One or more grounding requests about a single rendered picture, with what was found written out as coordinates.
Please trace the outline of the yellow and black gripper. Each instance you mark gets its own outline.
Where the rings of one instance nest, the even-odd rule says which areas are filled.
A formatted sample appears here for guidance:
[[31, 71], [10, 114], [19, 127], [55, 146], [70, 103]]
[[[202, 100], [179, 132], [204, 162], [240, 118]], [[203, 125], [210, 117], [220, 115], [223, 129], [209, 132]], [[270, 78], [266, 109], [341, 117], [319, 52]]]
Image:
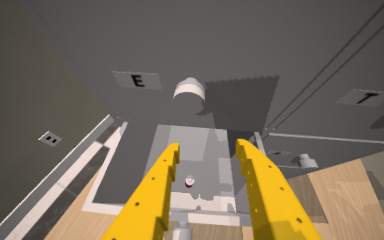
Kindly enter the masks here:
[[[244, 139], [236, 158], [245, 175], [254, 240], [323, 240], [279, 168]], [[179, 143], [169, 145], [100, 240], [163, 240]]]

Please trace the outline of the red battery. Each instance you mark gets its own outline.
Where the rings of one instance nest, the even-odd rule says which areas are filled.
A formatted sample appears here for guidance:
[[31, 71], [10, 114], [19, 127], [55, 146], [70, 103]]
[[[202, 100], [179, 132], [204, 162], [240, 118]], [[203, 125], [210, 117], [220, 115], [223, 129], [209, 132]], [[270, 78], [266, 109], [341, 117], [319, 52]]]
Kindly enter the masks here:
[[187, 176], [186, 177], [186, 179], [185, 179], [185, 186], [187, 187], [187, 188], [190, 188], [190, 187], [192, 187], [192, 185], [194, 184], [194, 177], [193, 176], [191, 176], [191, 175], [189, 175], [189, 176]]

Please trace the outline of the grey chest of drawers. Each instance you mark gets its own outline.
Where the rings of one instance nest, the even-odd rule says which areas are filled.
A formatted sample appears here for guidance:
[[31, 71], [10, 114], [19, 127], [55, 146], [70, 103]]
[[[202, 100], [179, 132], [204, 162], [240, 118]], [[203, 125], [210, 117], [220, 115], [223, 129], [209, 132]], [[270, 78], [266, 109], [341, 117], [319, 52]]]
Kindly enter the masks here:
[[128, 119], [119, 118], [112, 110], [109, 104], [105, 101], [99, 91], [95, 88], [89, 78], [85, 75], [70, 53], [66, 50], [52, 29], [46, 23], [42, 8], [37, 0], [14, 0], [22, 11], [27, 15], [31, 22], [36, 26], [40, 33], [45, 37], [49, 44], [59, 54], [63, 61], [79, 78], [89, 92], [113, 118], [113, 120], [121, 128], [123, 122], [136, 122], [148, 124], [161, 124], [173, 126], [186, 126], [186, 127], [199, 127], [211, 129], [224, 129], [224, 130], [237, 130], [237, 131], [250, 131], [259, 132], [261, 140], [269, 133], [276, 134], [290, 134], [290, 135], [303, 135], [303, 136], [316, 136], [316, 137], [330, 137], [330, 138], [343, 138], [343, 139], [357, 139], [357, 140], [370, 140], [370, 141], [384, 141], [384, 138], [375, 137], [361, 137], [361, 136], [348, 136], [348, 135], [335, 135], [335, 134], [322, 134], [322, 133], [308, 133], [308, 132], [295, 132], [295, 131], [282, 131], [275, 130], [289, 114], [291, 114], [304, 100], [306, 100], [322, 83], [324, 83], [345, 61], [347, 61], [381, 26], [384, 25], [384, 0], [380, 0], [376, 12], [369, 18], [369, 20], [357, 31], [357, 33], [345, 44], [345, 46], [331, 59], [331, 61], [315, 76], [315, 78], [295, 97], [295, 99], [265, 128], [243, 128], [243, 127], [230, 127], [230, 126], [217, 126], [217, 125], [204, 125], [204, 124], [191, 124], [179, 122], [166, 122], [166, 121], [153, 121], [141, 119]]

